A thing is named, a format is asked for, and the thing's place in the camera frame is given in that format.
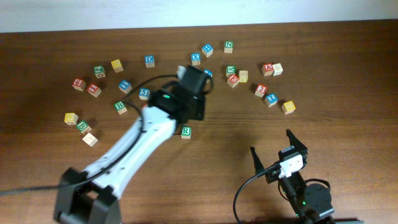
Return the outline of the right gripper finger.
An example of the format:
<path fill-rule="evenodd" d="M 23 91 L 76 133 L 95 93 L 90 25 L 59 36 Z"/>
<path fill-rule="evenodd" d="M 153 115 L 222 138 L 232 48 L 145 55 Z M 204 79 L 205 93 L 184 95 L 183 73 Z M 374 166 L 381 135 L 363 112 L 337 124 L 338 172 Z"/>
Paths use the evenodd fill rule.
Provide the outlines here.
<path fill-rule="evenodd" d="M 290 129 L 286 130 L 286 135 L 289 138 L 290 145 L 298 150 L 298 152 L 308 152 L 308 148 L 299 141 Z"/>
<path fill-rule="evenodd" d="M 265 168 L 262 165 L 262 162 L 256 153 L 255 147 L 251 146 L 250 151 L 251 151 L 251 155 L 252 155 L 252 159 L 253 159 L 253 163 L 254 163 L 255 174 L 258 175 L 261 172 L 263 172 Z"/>

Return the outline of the yellow S block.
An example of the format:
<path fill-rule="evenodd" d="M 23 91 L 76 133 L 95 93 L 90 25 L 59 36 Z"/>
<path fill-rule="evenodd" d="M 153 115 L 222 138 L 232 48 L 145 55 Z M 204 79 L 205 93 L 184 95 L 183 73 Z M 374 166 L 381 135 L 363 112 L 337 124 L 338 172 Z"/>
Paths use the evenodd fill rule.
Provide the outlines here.
<path fill-rule="evenodd" d="M 296 107 L 293 101 L 287 101 L 282 105 L 282 111 L 284 114 L 290 114 L 295 111 Z"/>

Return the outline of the green R block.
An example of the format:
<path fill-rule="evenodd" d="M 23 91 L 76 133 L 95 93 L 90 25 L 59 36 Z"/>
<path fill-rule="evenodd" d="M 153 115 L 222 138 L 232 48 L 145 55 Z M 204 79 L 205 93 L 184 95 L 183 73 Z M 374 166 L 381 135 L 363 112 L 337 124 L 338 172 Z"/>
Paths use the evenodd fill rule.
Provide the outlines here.
<path fill-rule="evenodd" d="M 182 139 L 190 139 L 192 136 L 192 129 L 189 126 L 184 126 L 181 130 L 181 138 Z"/>

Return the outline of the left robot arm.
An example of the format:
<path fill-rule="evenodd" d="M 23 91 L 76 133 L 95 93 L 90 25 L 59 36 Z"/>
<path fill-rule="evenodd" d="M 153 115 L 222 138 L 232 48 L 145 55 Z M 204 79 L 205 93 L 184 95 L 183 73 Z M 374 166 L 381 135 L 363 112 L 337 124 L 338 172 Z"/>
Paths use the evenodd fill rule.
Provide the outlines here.
<path fill-rule="evenodd" d="M 179 66 L 177 80 L 150 93 L 135 123 L 108 152 L 83 171 L 69 168 L 61 176 L 53 219 L 121 223 L 119 199 L 134 174 L 179 126 L 204 118 L 207 84 L 214 84 L 209 74 L 192 65 Z"/>

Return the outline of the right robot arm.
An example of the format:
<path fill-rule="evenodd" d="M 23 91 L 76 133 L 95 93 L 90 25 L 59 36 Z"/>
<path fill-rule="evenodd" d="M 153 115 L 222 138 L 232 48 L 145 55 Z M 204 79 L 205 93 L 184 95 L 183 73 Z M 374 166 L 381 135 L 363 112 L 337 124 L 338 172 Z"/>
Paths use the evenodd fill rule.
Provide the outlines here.
<path fill-rule="evenodd" d="M 334 223 L 330 184 L 321 179 L 303 179 L 300 171 L 307 165 L 308 148 L 291 130 L 286 130 L 290 146 L 279 151 L 279 160 L 265 168 L 250 147 L 255 178 L 265 177 L 267 183 L 278 183 L 300 223 Z"/>

